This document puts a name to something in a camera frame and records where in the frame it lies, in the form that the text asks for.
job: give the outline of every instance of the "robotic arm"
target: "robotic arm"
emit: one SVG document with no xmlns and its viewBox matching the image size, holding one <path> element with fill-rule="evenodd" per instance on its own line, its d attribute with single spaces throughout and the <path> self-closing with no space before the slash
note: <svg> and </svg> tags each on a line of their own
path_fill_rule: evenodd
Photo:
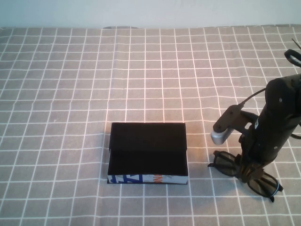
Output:
<svg viewBox="0 0 301 226">
<path fill-rule="evenodd" d="M 301 55 L 294 50 L 285 52 L 286 58 L 300 66 Z M 265 91 L 266 104 L 259 116 L 242 110 L 253 96 Z M 238 105 L 230 106 L 213 126 L 211 138 L 216 145 L 223 144 L 233 130 L 241 133 L 242 154 L 215 151 L 209 167 L 215 167 L 227 176 L 247 183 L 257 194 L 274 201 L 282 186 L 263 167 L 277 157 L 287 139 L 301 139 L 292 134 L 301 122 L 301 74 L 271 80 L 266 88 L 254 93 Z"/>
</svg>

